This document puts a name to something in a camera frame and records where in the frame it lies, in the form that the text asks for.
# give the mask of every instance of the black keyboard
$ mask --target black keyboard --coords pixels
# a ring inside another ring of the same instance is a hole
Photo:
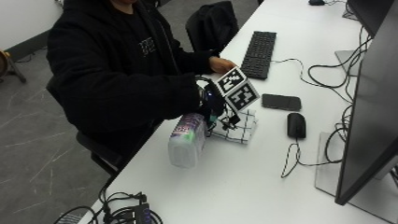
[[[275,33],[254,31],[244,59],[239,67],[246,77],[267,78],[274,39]]]

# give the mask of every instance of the wall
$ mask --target wall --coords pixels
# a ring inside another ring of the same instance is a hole
[[[0,49],[45,32],[61,13],[53,0],[0,0]]]

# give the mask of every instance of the plastic bottle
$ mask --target plastic bottle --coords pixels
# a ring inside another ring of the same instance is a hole
[[[191,168],[196,165],[204,143],[206,124],[200,114],[182,115],[168,138],[168,159],[172,165]]]

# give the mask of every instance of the monitor stand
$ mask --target monitor stand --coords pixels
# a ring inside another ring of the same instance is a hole
[[[323,153],[328,136],[328,133],[320,133],[319,136],[318,163],[326,161]],[[344,143],[339,139],[339,136],[335,135],[330,141],[328,147],[328,156],[331,160],[341,158],[343,149]],[[315,169],[314,186],[331,196],[335,195],[339,167],[340,163],[316,166]],[[348,204],[381,218],[388,223],[398,223],[396,186],[391,177],[385,175],[381,180],[372,179],[349,199]]]
[[[333,54],[336,56],[336,59],[337,59],[337,62],[339,63],[343,63],[348,57],[351,56],[353,50],[337,50]],[[352,65],[352,67],[349,68],[349,73],[348,73],[348,67],[349,67],[349,62],[351,62],[351,59],[353,58],[353,56],[351,57],[349,61],[345,62],[341,66],[343,66],[343,69],[347,73],[348,76],[352,76],[352,77],[356,77],[357,76],[357,73],[359,73],[359,64],[360,64],[360,61],[363,59],[363,53],[359,57],[359,60],[357,62]]]

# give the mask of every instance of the black hoodie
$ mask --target black hoodie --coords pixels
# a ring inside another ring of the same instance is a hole
[[[138,43],[109,0],[65,0],[49,31],[47,90],[67,121],[86,133],[139,129],[152,119],[192,112],[199,104],[192,73],[211,73],[211,52],[183,52],[159,12],[139,0],[136,12],[159,52],[158,74],[146,74],[136,62]]]

